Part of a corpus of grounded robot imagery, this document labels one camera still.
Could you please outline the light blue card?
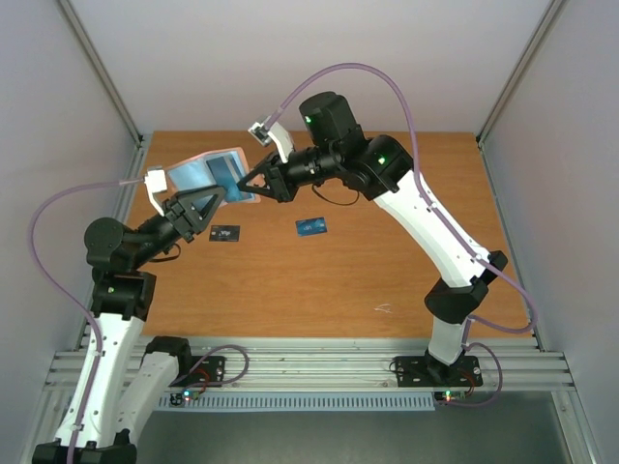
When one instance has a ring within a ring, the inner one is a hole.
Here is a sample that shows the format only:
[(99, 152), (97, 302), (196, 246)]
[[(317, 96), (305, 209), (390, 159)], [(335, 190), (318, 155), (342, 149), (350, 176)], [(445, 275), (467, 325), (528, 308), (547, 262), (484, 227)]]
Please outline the light blue card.
[(214, 183), (225, 189), (226, 203), (255, 202), (256, 196), (239, 191), (237, 183), (248, 173), (241, 155), (229, 151), (205, 160)]

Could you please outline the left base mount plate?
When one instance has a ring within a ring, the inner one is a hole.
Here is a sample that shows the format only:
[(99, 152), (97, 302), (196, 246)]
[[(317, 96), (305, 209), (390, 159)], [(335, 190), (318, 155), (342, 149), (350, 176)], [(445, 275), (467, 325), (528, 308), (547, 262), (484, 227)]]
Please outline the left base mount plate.
[(217, 383), (223, 380), (225, 373), (224, 356), (210, 356), (189, 374), (182, 374), (181, 379), (175, 379), (171, 383), (173, 388), (197, 388), (208, 383)]

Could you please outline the base mount plate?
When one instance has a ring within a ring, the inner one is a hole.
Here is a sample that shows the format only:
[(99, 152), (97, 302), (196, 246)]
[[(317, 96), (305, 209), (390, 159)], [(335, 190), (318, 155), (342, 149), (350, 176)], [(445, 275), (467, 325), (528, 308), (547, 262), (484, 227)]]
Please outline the base mount plate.
[(171, 383), (173, 388), (197, 388), (208, 383), (217, 383), (223, 380), (225, 373), (224, 356), (210, 356), (189, 374), (182, 374), (181, 379), (175, 379)]
[(464, 388), (484, 384), (477, 357), (461, 355), (454, 364), (445, 365), (430, 356), (398, 356), (389, 370), (400, 388)]

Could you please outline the left aluminium corner post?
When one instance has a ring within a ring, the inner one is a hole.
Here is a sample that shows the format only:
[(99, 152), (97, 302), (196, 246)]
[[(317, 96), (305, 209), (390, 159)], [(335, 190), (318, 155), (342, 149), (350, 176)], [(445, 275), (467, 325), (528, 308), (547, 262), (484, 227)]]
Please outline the left aluminium corner post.
[(98, 52), (94, 42), (86, 30), (86, 27), (79, 17), (74, 3), (69, 0), (57, 0), (55, 1), (55, 4), (59, 9), (60, 14), (67, 22), (78, 46), (84, 53), (84, 56), (89, 63), (89, 66), (92, 68), (96, 78), (101, 83), (104, 92), (114, 107), (117, 115), (120, 117), (134, 145), (139, 147), (144, 139), (144, 136), (137, 128), (137, 124), (135, 123), (133, 116), (128, 110), (128, 107), (113, 82), (113, 79), (104, 64), (100, 53)]

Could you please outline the black VIP card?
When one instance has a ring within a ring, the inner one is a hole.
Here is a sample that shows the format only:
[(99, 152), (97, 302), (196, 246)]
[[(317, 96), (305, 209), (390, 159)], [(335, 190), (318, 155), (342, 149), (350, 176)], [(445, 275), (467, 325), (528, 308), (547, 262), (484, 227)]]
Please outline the black VIP card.
[(240, 225), (212, 225), (209, 241), (223, 243), (237, 243), (240, 239)]

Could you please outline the pink card holder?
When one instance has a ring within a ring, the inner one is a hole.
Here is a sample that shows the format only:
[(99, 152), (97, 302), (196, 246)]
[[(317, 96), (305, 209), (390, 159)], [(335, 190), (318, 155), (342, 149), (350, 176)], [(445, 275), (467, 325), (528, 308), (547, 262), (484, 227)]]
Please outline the pink card holder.
[(241, 147), (205, 152), (164, 169), (168, 185), (174, 191), (223, 187), (222, 205), (260, 201), (256, 194), (240, 191), (237, 186), (249, 170)]

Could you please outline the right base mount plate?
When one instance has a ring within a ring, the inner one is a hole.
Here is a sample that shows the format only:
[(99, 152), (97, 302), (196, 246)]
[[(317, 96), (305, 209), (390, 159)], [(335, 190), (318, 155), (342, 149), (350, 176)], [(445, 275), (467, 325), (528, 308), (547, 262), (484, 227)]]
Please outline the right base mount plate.
[(454, 364), (445, 365), (430, 356), (398, 356), (389, 370), (400, 388), (464, 388), (484, 384), (477, 357), (461, 355)]

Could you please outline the right circuit board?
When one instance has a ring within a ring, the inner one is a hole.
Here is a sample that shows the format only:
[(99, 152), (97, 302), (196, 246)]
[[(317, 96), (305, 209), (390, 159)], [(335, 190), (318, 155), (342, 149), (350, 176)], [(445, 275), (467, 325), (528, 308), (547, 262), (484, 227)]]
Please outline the right circuit board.
[(436, 391), (434, 393), (434, 400), (440, 404), (466, 401), (473, 394), (473, 392), (474, 390), (472, 389), (469, 389), (467, 391)]

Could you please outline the left circuit board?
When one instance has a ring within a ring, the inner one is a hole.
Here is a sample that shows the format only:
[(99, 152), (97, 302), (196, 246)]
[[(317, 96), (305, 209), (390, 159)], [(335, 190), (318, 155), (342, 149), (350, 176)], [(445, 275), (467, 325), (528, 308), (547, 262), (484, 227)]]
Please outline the left circuit board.
[(201, 396), (198, 391), (173, 392), (169, 395), (168, 403), (170, 407), (188, 407), (195, 403)]

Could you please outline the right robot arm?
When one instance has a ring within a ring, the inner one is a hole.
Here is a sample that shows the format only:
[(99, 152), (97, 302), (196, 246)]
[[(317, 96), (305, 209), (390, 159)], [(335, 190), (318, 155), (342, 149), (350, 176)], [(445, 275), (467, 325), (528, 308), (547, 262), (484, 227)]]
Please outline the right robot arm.
[(322, 92), (306, 99), (299, 111), (311, 146), (297, 150), (280, 124), (254, 122), (250, 134), (276, 149), (239, 181), (239, 189), (283, 203), (302, 186), (339, 179), (394, 218), (440, 274), (425, 297), (433, 317), (425, 374), (434, 386), (452, 381), (461, 370), (466, 319), (507, 266), (507, 256), (480, 246), (459, 226), (398, 141), (389, 135), (366, 137), (344, 96)]

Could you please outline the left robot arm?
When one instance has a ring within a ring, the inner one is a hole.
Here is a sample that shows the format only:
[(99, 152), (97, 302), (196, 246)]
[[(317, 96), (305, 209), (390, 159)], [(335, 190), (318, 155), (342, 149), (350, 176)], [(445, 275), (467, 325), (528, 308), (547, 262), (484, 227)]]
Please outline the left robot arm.
[(195, 369), (187, 339), (158, 335), (147, 345), (135, 378), (126, 382), (157, 281), (141, 268), (205, 231), (224, 196), (220, 186), (180, 191), (136, 229), (112, 217), (88, 226), (91, 337), (67, 413), (53, 440), (35, 447), (33, 462), (135, 462), (137, 442), (160, 396), (171, 384), (189, 382)]

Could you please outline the aluminium rail frame front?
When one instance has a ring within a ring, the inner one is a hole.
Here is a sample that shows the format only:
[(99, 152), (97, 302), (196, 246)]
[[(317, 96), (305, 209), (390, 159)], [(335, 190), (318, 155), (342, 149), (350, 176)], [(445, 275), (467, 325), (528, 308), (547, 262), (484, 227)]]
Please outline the aluminium rail frame front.
[[(393, 391), (389, 364), (397, 356), (421, 355), (424, 338), (198, 337), (192, 352), (222, 347), (226, 378), (246, 367), (232, 384), (239, 392)], [(471, 351), (480, 363), (483, 391), (570, 392), (575, 381), (561, 352), (544, 351), (528, 337), (479, 338)]]

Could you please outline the circuit board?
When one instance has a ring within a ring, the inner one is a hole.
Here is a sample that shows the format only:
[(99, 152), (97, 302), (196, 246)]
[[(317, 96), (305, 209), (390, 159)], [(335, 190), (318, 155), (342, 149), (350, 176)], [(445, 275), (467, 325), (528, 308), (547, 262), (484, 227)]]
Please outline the circuit board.
[(198, 391), (173, 392), (169, 395), (168, 403), (170, 407), (188, 407), (195, 403), (201, 396)]
[(469, 389), (467, 391), (436, 391), (434, 393), (434, 400), (440, 404), (466, 401), (473, 394), (473, 392), (474, 390), (472, 389)]

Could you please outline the aluminium corner post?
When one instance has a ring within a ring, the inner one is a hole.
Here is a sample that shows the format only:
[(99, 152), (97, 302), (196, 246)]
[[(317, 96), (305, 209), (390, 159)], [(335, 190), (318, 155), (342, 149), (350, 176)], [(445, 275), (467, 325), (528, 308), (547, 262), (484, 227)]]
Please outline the aluminium corner post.
[(100, 53), (98, 52), (94, 42), (86, 30), (86, 27), (79, 17), (74, 3), (69, 0), (57, 0), (55, 1), (55, 4), (59, 9), (60, 14), (67, 22), (78, 46), (84, 53), (84, 56), (89, 63), (89, 66), (92, 68), (96, 78), (101, 83), (104, 92), (114, 107), (117, 115), (120, 117), (134, 145), (139, 147), (144, 139), (144, 136), (137, 128), (137, 124), (135, 123), (133, 116), (128, 110), (128, 107), (113, 82), (113, 79), (104, 64)]
[(547, 2), (540, 19), (536, 23), (524, 48), (518, 55), (514, 67), (476, 135), (476, 141), (481, 150), (484, 149), (493, 128), (507, 108), (508, 103), (521, 84), (521, 81), (526, 76), (567, 4), (567, 0), (551, 0)]

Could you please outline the blue VIP card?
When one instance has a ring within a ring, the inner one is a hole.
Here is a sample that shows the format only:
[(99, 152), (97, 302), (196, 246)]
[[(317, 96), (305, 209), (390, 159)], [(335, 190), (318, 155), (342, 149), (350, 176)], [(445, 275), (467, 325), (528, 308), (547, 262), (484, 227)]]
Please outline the blue VIP card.
[(324, 217), (297, 220), (295, 222), (295, 227), (299, 237), (314, 236), (328, 232)]

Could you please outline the right aluminium corner post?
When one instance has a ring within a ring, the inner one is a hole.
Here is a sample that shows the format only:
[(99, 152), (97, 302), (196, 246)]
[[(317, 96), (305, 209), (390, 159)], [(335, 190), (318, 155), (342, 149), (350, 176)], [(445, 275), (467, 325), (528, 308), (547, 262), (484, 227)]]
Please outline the right aluminium corner post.
[(551, 0), (547, 2), (540, 19), (536, 23), (524, 48), (518, 55), (514, 67), (476, 135), (476, 141), (481, 150), (484, 149), (493, 128), (507, 108), (508, 103), (521, 84), (521, 81), (526, 76), (567, 4), (567, 0)]

